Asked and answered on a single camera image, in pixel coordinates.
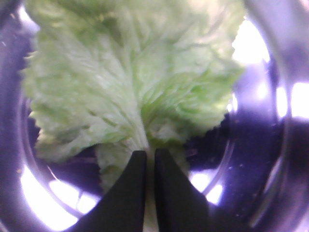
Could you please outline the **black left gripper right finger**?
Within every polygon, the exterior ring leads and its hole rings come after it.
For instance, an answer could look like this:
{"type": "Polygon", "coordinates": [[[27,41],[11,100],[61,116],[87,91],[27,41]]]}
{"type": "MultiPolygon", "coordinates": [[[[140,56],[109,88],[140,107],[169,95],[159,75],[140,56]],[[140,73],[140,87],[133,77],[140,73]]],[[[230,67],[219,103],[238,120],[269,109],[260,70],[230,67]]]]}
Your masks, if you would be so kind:
{"type": "Polygon", "coordinates": [[[155,204],[161,232],[239,232],[241,223],[208,203],[167,149],[155,152],[155,204]]]}

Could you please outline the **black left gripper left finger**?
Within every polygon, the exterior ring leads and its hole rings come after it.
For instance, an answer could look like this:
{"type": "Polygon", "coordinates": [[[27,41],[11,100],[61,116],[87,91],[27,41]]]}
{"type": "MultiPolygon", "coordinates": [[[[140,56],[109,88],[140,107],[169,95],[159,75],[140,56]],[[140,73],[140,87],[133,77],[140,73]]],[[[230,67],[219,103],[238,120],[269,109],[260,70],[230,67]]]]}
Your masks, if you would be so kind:
{"type": "Polygon", "coordinates": [[[134,151],[124,171],[97,205],[67,232],[141,232],[147,156],[134,151]]]}

